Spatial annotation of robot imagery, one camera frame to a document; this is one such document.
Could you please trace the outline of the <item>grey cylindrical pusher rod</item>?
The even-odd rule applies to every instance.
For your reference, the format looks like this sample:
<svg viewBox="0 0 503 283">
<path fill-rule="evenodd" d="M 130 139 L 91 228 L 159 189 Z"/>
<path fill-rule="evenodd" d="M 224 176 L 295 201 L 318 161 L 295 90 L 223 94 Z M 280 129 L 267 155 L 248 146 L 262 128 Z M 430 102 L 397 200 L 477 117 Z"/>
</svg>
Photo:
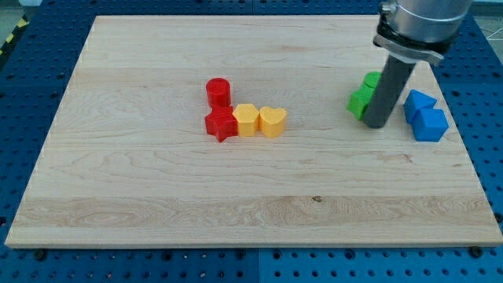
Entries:
<svg viewBox="0 0 503 283">
<path fill-rule="evenodd" d="M 362 118 L 367 127 L 379 129 L 386 125 L 415 66 L 388 56 Z"/>
</svg>

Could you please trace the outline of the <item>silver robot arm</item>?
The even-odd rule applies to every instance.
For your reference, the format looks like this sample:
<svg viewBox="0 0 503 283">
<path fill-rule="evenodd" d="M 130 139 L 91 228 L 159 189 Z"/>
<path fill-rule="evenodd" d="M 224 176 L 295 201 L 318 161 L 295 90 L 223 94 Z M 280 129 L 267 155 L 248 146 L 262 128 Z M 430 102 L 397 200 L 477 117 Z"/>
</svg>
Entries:
<svg viewBox="0 0 503 283">
<path fill-rule="evenodd" d="M 418 62 L 437 65 L 444 59 L 471 5 L 471 0 L 380 3 L 373 44 L 389 54 L 362 118 L 367 127 L 385 126 Z"/>
</svg>

